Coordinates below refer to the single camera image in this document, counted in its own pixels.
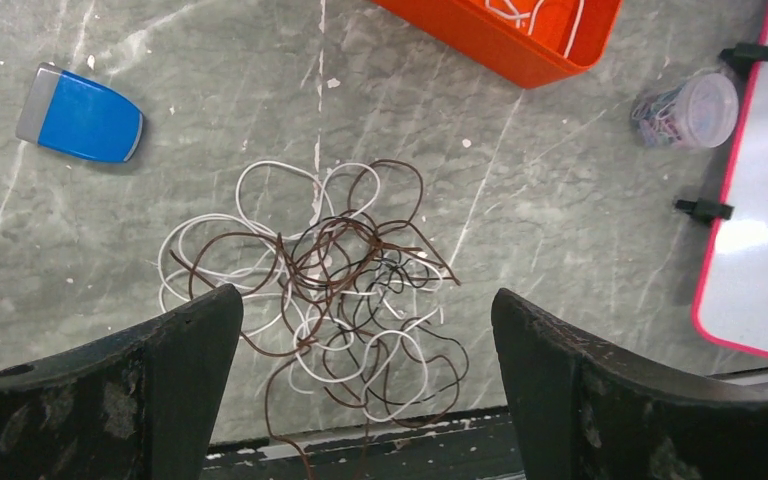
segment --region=wire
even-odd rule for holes
[[[258,168],[277,168],[312,182],[314,215],[307,226],[296,232],[278,232],[248,216],[243,208],[243,186],[251,172]],[[371,212],[382,191],[377,171],[380,168],[407,171],[416,178],[417,200],[407,218],[383,222],[373,218]],[[338,175],[350,170],[359,173],[348,189],[345,209],[338,210],[328,187]],[[369,190],[364,184],[365,192],[371,191],[367,193],[370,199],[355,207],[359,203],[355,201],[356,191],[367,175],[371,175],[374,184]],[[460,383],[469,370],[469,357],[460,342],[433,332],[432,324],[437,318],[443,324],[445,317],[443,307],[433,301],[433,297],[445,282],[460,285],[460,281],[413,224],[424,191],[420,172],[397,160],[376,160],[369,165],[345,163],[329,169],[322,180],[300,168],[263,160],[246,167],[237,179],[236,214],[208,213],[184,221],[172,229],[158,250],[158,303],[164,312],[167,311],[166,297],[170,295],[181,302],[193,299],[199,286],[196,281],[207,288],[232,284],[247,303],[277,304],[278,312],[274,316],[264,313],[266,321],[256,327],[246,326],[240,339],[261,355],[286,359],[266,384],[267,430],[271,438],[285,441],[299,452],[311,479],[315,477],[303,450],[272,431],[269,393],[278,375],[286,372],[290,389],[299,394],[313,395],[321,389],[339,405],[359,410],[367,428],[371,422],[390,421],[420,426],[398,417],[411,406],[429,402],[454,389],[450,402],[440,413],[443,415],[459,398]],[[195,256],[187,255],[185,245],[191,243],[188,239],[208,224],[231,231],[210,238]],[[262,251],[253,257],[256,258],[253,263],[235,265],[225,255],[222,267],[204,265],[207,257],[215,256],[216,251],[228,252],[229,248],[240,258],[252,248]],[[169,268],[170,258],[177,267]],[[184,281],[185,289],[180,286]],[[400,299],[406,293],[413,301],[410,316],[399,308]],[[418,312],[417,293],[432,299],[423,313]],[[291,343],[288,350],[267,351],[254,341],[266,331],[282,329],[282,325]],[[437,342],[436,348],[442,346],[448,350],[455,346],[460,350],[464,359],[462,371],[447,355],[426,353],[434,342]],[[447,364],[452,378],[436,388],[429,383],[429,369],[439,362]],[[400,393],[407,398],[396,400],[389,386],[395,373],[410,365],[420,370],[416,388],[401,388]],[[346,395],[349,400],[340,398]]]
[[[510,9],[509,13],[506,12],[498,7],[493,6],[492,0],[484,0],[484,6],[495,13],[496,15],[504,18],[505,20],[511,20],[514,21],[516,24],[516,28],[522,27],[522,21],[528,20],[528,36],[534,34],[534,26],[537,24],[537,13],[540,11],[540,7],[543,6],[543,3],[546,0],[537,0],[537,3],[534,5],[534,8],[531,9],[530,12],[521,13],[519,9],[514,5],[511,0],[503,0],[505,2],[505,5]],[[572,30],[570,31],[569,39],[567,40],[567,46],[564,48],[564,58],[569,58],[569,54],[572,51],[572,45],[573,42],[575,42],[575,37],[578,34],[578,26],[581,23],[581,14],[584,11],[584,0],[578,0],[578,10],[575,14],[575,20],[573,20],[572,24]]]

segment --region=clear plastic container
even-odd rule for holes
[[[731,80],[709,73],[641,96],[631,122],[647,147],[713,148],[731,136],[738,110]]]

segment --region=brown wire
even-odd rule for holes
[[[348,339],[346,337],[347,334],[354,334],[356,335],[357,339],[363,342],[363,338],[371,339],[375,336],[372,332],[366,330],[361,325],[358,325],[355,323],[356,317],[358,314],[358,310],[361,309],[361,302],[367,301],[367,309],[370,309],[371,306],[368,303],[368,297],[360,297],[360,300],[358,300],[358,305],[355,307],[355,314],[352,316],[349,316],[346,314],[346,305],[347,305],[347,299],[348,296],[345,295],[343,292],[346,291],[366,291],[367,288],[372,288],[377,282],[378,277],[375,278],[372,284],[370,284],[368,287],[359,284],[360,279],[366,274],[369,273],[372,270],[372,267],[377,266],[377,269],[375,271],[378,271],[382,266],[386,265],[386,268],[390,268],[389,271],[390,274],[390,280],[392,280],[393,275],[396,274],[401,279],[401,286],[402,288],[407,288],[407,285],[417,285],[427,282],[434,282],[440,280],[438,277],[434,276],[417,276],[412,275],[407,272],[407,270],[404,269],[403,266],[399,267],[393,267],[391,262],[392,260],[387,260],[389,257],[387,256],[390,252],[395,253],[398,258],[407,257],[412,258],[415,260],[420,260],[422,262],[428,263],[433,265],[435,268],[444,270],[446,272],[446,276],[443,277],[443,280],[451,280],[455,284],[460,285],[460,280],[455,276],[455,273],[452,271],[451,267],[448,265],[448,263],[443,259],[443,257],[440,255],[440,253],[434,248],[434,246],[431,244],[431,242],[425,237],[425,235],[422,234],[422,232],[419,230],[419,228],[414,225],[413,221],[416,218],[420,206],[422,204],[422,199],[425,195],[425,186],[422,179],[422,175],[414,166],[402,162],[399,160],[392,160],[392,159],[380,159],[372,162],[370,165],[370,168],[376,169],[378,167],[389,167],[389,168],[406,168],[409,170],[418,180],[419,183],[419,195],[417,197],[416,203],[413,205],[412,210],[410,211],[410,214],[408,215],[407,219],[392,219],[387,220],[381,223],[376,222],[371,215],[369,215],[366,212],[358,212],[353,207],[353,200],[355,195],[355,190],[360,184],[361,180],[364,178],[364,176],[367,173],[367,170],[362,170],[352,181],[351,186],[348,191],[347,199],[346,199],[346,211],[342,212],[341,214],[337,215],[336,217],[331,218],[325,218],[321,219],[319,222],[317,222],[315,225],[313,225],[309,230],[307,230],[305,233],[301,235],[301,238],[299,238],[297,241],[295,241],[295,246],[293,248],[287,248],[287,246],[284,243],[284,240],[280,235],[278,235],[275,238],[259,234],[259,233],[252,233],[252,232],[240,232],[240,231],[233,231],[233,232],[226,232],[222,233],[220,235],[217,235],[213,238],[211,238],[205,245],[199,249],[198,254],[195,256],[193,262],[191,265],[188,265],[187,262],[182,260],[172,249],[169,250],[169,254],[172,257],[172,259],[178,263],[182,268],[184,268],[188,273],[187,278],[187,294],[189,298],[192,300],[194,298],[194,289],[193,289],[193,283],[195,279],[200,280],[205,285],[207,285],[210,288],[216,288],[216,285],[211,282],[208,278],[206,278],[202,273],[199,272],[199,264],[204,260],[204,258],[207,256],[208,252],[212,249],[213,246],[215,246],[218,242],[220,242],[223,239],[231,238],[231,237],[242,237],[242,238],[254,238],[258,239],[260,241],[266,242],[274,249],[274,255],[272,259],[272,265],[269,268],[268,273],[264,276],[263,280],[256,285],[255,287],[251,288],[248,292],[245,292],[243,294],[243,297],[253,295],[257,292],[259,292],[261,289],[263,289],[267,284],[270,283],[271,280],[276,279],[277,284],[281,288],[281,296],[280,296],[280,316],[282,318],[282,321],[284,323],[284,326],[291,332],[294,332],[294,328],[291,325],[289,319],[287,318],[287,312],[286,312],[286,305],[287,305],[287,299],[290,293],[292,292],[292,295],[294,298],[297,298],[298,300],[304,302],[305,304],[309,305],[311,308],[317,311],[318,318],[316,322],[313,323],[313,326],[310,328],[310,333],[304,337],[298,340],[297,346],[288,351],[288,352],[269,352],[260,346],[258,346],[245,332],[241,332],[240,337],[249,344],[250,347],[257,353],[264,355],[266,357],[270,358],[287,358],[287,357],[293,357],[290,358],[288,361],[286,361],[283,365],[281,365],[277,370],[272,372],[270,374],[267,383],[266,383],[266,392],[264,395],[264,417],[266,421],[266,428],[267,432],[269,434],[269,437],[276,441],[285,442],[288,445],[290,445],[292,448],[294,448],[302,462],[304,463],[305,470],[307,473],[307,476],[309,480],[315,480],[316,476],[313,471],[313,466],[310,463],[310,460],[307,457],[307,454],[304,452],[304,449],[302,449],[295,441],[293,441],[291,438],[282,436],[282,435],[276,435],[274,431],[272,430],[272,425],[270,421],[270,410],[269,410],[269,395],[272,388],[272,384],[274,383],[277,376],[290,367],[293,363],[297,361],[297,359],[294,357],[294,355],[298,354],[300,357],[307,356],[312,352],[311,347],[316,343],[324,343],[327,347],[331,347],[331,345],[336,342],[338,339],[342,338],[343,341],[347,342]],[[409,234],[415,235],[417,238],[419,238],[422,246],[404,246],[400,245],[399,243],[388,241],[387,238],[398,234],[406,232]],[[307,238],[307,233],[311,233],[312,237]],[[361,244],[366,245],[366,249],[363,252],[363,256],[360,260],[353,261],[352,255],[349,254],[349,252],[346,250],[346,248],[342,245],[343,242],[351,242],[352,240],[359,240]],[[302,243],[305,244],[305,247],[299,250],[299,246],[302,245]],[[430,252],[430,255],[427,258],[420,257],[418,254],[422,251],[428,251]],[[328,268],[328,266],[325,265],[325,258],[329,257],[332,253],[336,254],[337,258],[339,259],[339,265],[337,268],[334,268],[333,264],[333,258],[332,257],[332,268]],[[284,282],[280,278],[275,277],[276,272],[278,271],[278,265],[279,262],[283,260],[283,264],[286,266],[287,269],[287,281]],[[310,272],[316,271],[317,273],[314,275],[310,274]],[[388,281],[386,288],[390,288],[390,281]],[[315,291],[315,292],[325,292],[324,295],[321,296],[321,298],[317,298],[316,294],[310,294],[308,295],[306,291]],[[332,308],[336,308],[336,312],[338,315],[332,315]],[[380,304],[376,306],[376,311],[380,310]],[[371,312],[371,317],[369,320],[367,320],[365,323],[368,323],[370,320],[373,321],[376,325],[378,324],[378,320],[375,320],[374,313]],[[334,333],[330,335],[328,338],[320,339],[318,335],[321,333],[322,325],[324,324],[324,321],[326,318],[332,317],[332,318],[341,318],[346,319],[344,321],[349,322],[351,325],[351,329],[345,330],[343,327],[340,327],[338,325],[338,331],[337,333]],[[418,317],[413,317],[405,320],[400,330],[404,330],[407,325],[413,321],[416,321]],[[452,395],[452,399],[450,403],[446,406],[446,408],[440,412],[439,414],[433,416],[432,418],[421,422],[409,422],[399,419],[394,419],[393,422],[401,425],[403,427],[409,427],[409,428],[419,428],[425,425],[428,425],[430,423],[434,423],[438,421],[443,415],[448,413],[456,404],[460,397],[460,383],[466,376],[466,371],[469,368],[469,358],[466,355],[466,350],[463,348],[463,345],[457,342],[457,340],[442,337],[440,335],[434,334],[430,332],[428,329],[423,327],[422,325],[416,325],[415,328],[417,331],[425,332],[428,335],[431,335],[433,337],[436,337],[440,340],[446,340],[446,341],[452,341],[455,342],[458,346],[460,346],[461,350],[463,351],[463,354],[466,359],[466,368],[464,369],[464,372],[459,373],[457,368],[455,367],[454,362],[452,360],[443,354],[434,355],[428,360],[425,360],[425,364],[431,365],[434,362],[446,362],[450,369],[453,372],[454,380],[447,386],[443,387],[442,389],[439,389],[437,392],[431,394],[430,396],[426,397],[425,399],[418,400],[414,403],[421,403],[423,401],[426,401],[429,398],[432,398],[440,393],[442,393],[444,390],[447,390],[454,386],[455,391],[454,395]],[[376,343],[369,346],[370,349],[375,349],[375,358],[372,361],[372,365],[363,365],[363,371],[358,375],[358,378],[360,378],[364,384],[367,384],[369,382],[369,379],[372,378],[372,375],[374,375],[376,372],[379,371],[382,356],[383,358],[387,358],[391,354],[390,347],[387,345],[386,342],[383,341],[383,339],[379,338],[376,340]],[[404,338],[400,338],[399,341],[396,343],[396,348],[401,350],[407,357],[408,361],[421,364],[423,360],[417,358],[414,356],[411,352],[409,347],[404,341]],[[354,356],[354,353],[351,352],[351,348],[347,348],[345,351],[347,351],[352,358],[352,361],[355,363],[355,365],[358,368],[361,368],[361,363],[357,360],[357,358]],[[332,379],[338,379],[339,377],[335,374],[332,367],[329,365],[329,350],[323,350],[322,356],[321,356],[321,363],[326,371],[326,373],[331,376]],[[355,392],[352,390],[352,388],[347,385],[346,382],[340,382],[338,385],[342,388],[345,394],[347,394],[352,400],[346,401],[341,399],[330,387],[322,387],[325,391],[326,395],[331,398],[332,401],[337,403],[338,405],[341,405],[346,408],[350,409],[367,409],[370,406],[370,402],[373,399],[376,399],[381,402],[383,405],[384,410],[387,412],[387,415],[391,415],[391,408],[398,407],[401,408],[405,405],[404,402],[397,402],[393,401],[390,398],[390,392],[389,392],[389,385],[392,383],[391,379],[391,373],[393,369],[391,368],[390,363],[388,362],[386,365],[384,365],[383,370],[381,371],[381,374],[378,375],[378,378],[380,378],[381,388],[380,390],[375,390],[372,388],[372,385],[369,385],[369,387],[365,391],[365,395],[361,397],[361,395],[358,392]],[[363,463],[365,461],[366,457],[366,451],[369,441],[369,424],[370,420],[367,417],[364,424],[364,438],[363,438],[363,448],[361,451],[361,458],[359,460],[359,466],[358,470],[355,472],[355,475],[353,478],[357,479],[360,477],[363,471]]]

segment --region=marble floor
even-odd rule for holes
[[[642,89],[754,39],[763,8],[626,0],[592,71],[523,91],[365,0],[0,0],[0,369],[158,314],[161,241],[194,215],[231,213],[252,162],[324,171],[382,157],[424,175],[421,228],[464,282],[443,291],[435,327],[471,356],[459,409],[505,402],[489,318],[500,287],[676,368],[765,364],[690,322],[707,232],[671,201],[705,184],[716,152],[646,150],[627,122]],[[98,166],[15,138],[43,61],[143,110],[137,158]],[[310,183],[263,181],[244,201],[306,224]],[[410,192],[392,182],[385,207],[397,208]],[[240,345],[214,441],[264,435],[275,367]],[[282,432],[362,419],[324,394],[283,388],[274,404]]]

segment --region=orange plastic bin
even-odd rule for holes
[[[485,0],[372,0],[523,88],[589,70],[601,58],[622,0],[544,0],[529,19],[506,19]],[[491,7],[532,12],[539,0],[494,0]],[[569,55],[567,43],[575,31]]]

